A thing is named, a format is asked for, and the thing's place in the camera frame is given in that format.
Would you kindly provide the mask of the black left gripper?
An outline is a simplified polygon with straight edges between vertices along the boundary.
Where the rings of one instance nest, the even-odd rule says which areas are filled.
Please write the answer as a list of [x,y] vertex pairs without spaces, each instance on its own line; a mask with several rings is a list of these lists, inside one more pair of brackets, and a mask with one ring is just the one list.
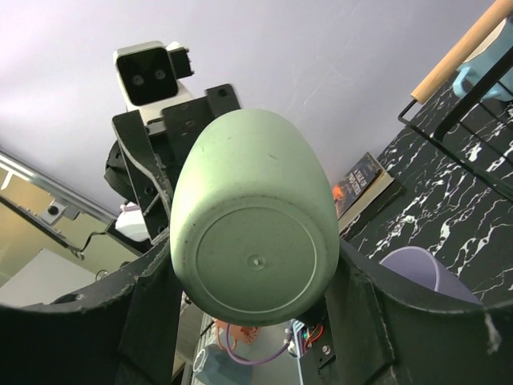
[[127,203],[115,229],[133,241],[154,241],[169,226],[173,193],[200,133],[216,118],[240,108],[231,84],[209,88],[197,99],[157,109],[145,123],[140,111],[112,118],[116,142],[106,162],[107,183]]

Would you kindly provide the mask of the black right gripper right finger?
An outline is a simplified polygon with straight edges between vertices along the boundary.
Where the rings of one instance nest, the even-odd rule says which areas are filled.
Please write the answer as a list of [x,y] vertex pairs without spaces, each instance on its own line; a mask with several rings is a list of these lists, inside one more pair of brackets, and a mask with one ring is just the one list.
[[510,384],[512,302],[428,290],[340,242],[326,292],[342,384]]

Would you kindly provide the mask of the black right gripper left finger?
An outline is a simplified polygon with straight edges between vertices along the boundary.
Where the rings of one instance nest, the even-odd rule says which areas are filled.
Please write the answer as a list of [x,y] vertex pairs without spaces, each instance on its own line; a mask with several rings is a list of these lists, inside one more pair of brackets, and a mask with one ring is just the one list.
[[164,237],[49,305],[1,308],[3,384],[169,384],[180,283]]

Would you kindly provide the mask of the lavender plastic cup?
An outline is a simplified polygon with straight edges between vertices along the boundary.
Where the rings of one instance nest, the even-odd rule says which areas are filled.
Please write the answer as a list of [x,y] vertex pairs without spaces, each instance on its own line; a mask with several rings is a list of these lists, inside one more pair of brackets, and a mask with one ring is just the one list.
[[460,301],[483,303],[429,251],[417,246],[396,249],[380,265],[436,293]]

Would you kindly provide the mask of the green plastic cup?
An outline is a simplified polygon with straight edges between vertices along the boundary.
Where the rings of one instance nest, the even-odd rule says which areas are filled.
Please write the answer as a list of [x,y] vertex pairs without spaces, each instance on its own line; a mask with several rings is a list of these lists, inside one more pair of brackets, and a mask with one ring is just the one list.
[[235,325],[303,314],[338,264],[326,174],[300,131],[270,111],[231,111],[200,133],[176,184],[169,229],[187,296]]

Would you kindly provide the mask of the light blue ceramic mug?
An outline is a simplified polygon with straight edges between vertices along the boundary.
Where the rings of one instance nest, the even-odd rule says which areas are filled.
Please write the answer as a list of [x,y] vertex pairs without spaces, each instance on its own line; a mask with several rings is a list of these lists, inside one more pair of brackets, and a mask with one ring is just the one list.
[[[467,95],[464,82],[475,85],[512,48],[512,14],[505,18],[458,67],[452,89],[460,99]],[[483,99],[512,101],[512,69],[485,94]]]

